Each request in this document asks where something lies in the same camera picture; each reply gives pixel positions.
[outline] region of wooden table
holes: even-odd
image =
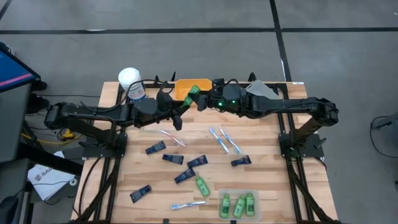
[[[290,98],[307,97],[304,84],[287,83],[287,87]],[[147,94],[153,97],[157,91],[156,88],[148,88]],[[117,82],[104,83],[99,105],[113,106],[117,92]],[[309,118],[307,114],[294,114],[296,127],[299,128]],[[196,106],[192,106],[182,119],[181,131],[176,131],[171,121],[152,124],[142,129],[129,127],[126,130],[129,140],[126,155],[121,160],[112,223],[162,223],[164,218],[169,218],[170,223],[229,223],[218,218],[218,190],[226,188],[259,191],[262,210],[260,223],[295,223],[285,159],[280,155],[277,140],[280,129],[276,115],[262,119],[238,118],[233,114],[219,113],[211,109],[199,112]],[[110,124],[96,121],[95,126],[106,129]],[[216,130],[223,127],[240,146],[243,154],[250,156],[252,164],[231,167],[230,161],[242,156],[234,154],[232,145],[227,140],[224,143],[230,148],[231,154],[225,154],[214,136],[209,133],[210,127]],[[176,146],[167,136],[159,134],[161,129],[184,139],[188,148]],[[167,149],[148,156],[145,149],[160,140],[165,142]],[[182,154],[185,156],[184,164],[180,166],[163,161],[163,154]],[[170,205],[173,203],[203,199],[195,184],[195,178],[178,185],[174,178],[187,169],[186,162],[204,154],[209,164],[195,167],[194,170],[204,178],[210,188],[210,204],[171,210]],[[83,180],[95,160],[85,161],[75,208],[78,206]],[[90,175],[83,197],[83,210],[98,192],[103,160],[99,161]],[[310,193],[327,215],[337,219],[325,168],[315,159],[305,159],[304,167]],[[132,203],[129,194],[147,184],[152,187],[152,192],[140,201]],[[303,218],[306,218],[303,198],[300,191],[297,191]],[[101,218],[105,217],[107,202],[108,195],[105,195]]]

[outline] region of small green bottle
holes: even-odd
[[[222,218],[229,217],[229,194],[224,194],[223,204],[221,205],[220,216]]]
[[[248,216],[254,216],[254,197],[252,193],[248,193],[246,197],[246,214]]]
[[[197,186],[201,192],[201,194],[206,197],[210,194],[210,190],[207,187],[205,181],[201,177],[197,177]]]
[[[197,85],[193,85],[192,86],[192,88],[191,88],[191,90],[189,91],[189,93],[199,93],[200,92],[200,88],[199,88],[199,86],[197,86]],[[187,96],[185,97],[185,99],[184,99],[184,104],[183,104],[183,106],[191,106],[192,105],[192,103],[193,103],[193,99],[191,99],[189,96],[188,96],[188,94],[187,94]]]
[[[244,195],[241,195],[241,197],[238,199],[238,202],[236,203],[235,209],[234,209],[234,216],[236,218],[241,218],[242,213],[244,211],[244,206],[246,204],[246,197]]]

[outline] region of orange bin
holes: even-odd
[[[197,85],[200,90],[211,90],[211,81],[207,78],[180,79],[175,82],[175,99],[184,100],[194,85]]]

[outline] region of concrete floor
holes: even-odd
[[[277,0],[282,28],[397,27],[398,2]],[[260,0],[13,0],[0,30],[145,29],[179,27],[273,27],[269,1]],[[378,154],[369,139],[376,116],[398,111],[398,33],[284,33],[293,81],[308,95],[325,97],[340,109],[340,122],[323,128],[331,191],[339,219],[346,223],[396,223],[398,162]],[[18,57],[48,82],[46,94],[100,95],[102,83],[116,81],[124,67],[144,78],[224,77],[245,80],[250,72],[264,81],[283,81],[273,32],[246,34],[0,35]],[[97,98],[80,100],[95,105]],[[42,127],[42,117],[28,116]],[[386,154],[398,156],[389,128],[374,133]],[[49,151],[59,148],[51,147]],[[78,152],[65,151],[69,157]],[[58,195],[74,195],[76,188]],[[33,223],[67,222],[73,199],[37,203]]]

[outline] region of table leg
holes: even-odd
[[[83,170],[83,166],[76,162],[69,161],[67,159],[55,156],[51,153],[42,151],[32,146],[28,146],[24,143],[19,143],[18,157],[28,158],[33,163],[37,163],[43,166],[51,167],[53,169],[67,172],[76,176],[80,176]]]
[[[32,139],[36,138],[35,134],[31,130],[29,125],[26,123],[26,120],[24,120],[24,124],[22,125],[22,133],[32,137]],[[31,139],[25,138],[25,142],[26,142],[26,144],[28,144],[28,145],[30,145],[32,147],[36,147],[37,149],[40,149],[40,150],[44,151],[43,146],[38,141],[33,141]]]
[[[30,191],[27,193],[27,197],[26,197],[24,221],[22,222],[23,224],[32,223],[34,203],[30,202],[31,196],[32,196],[32,192]]]

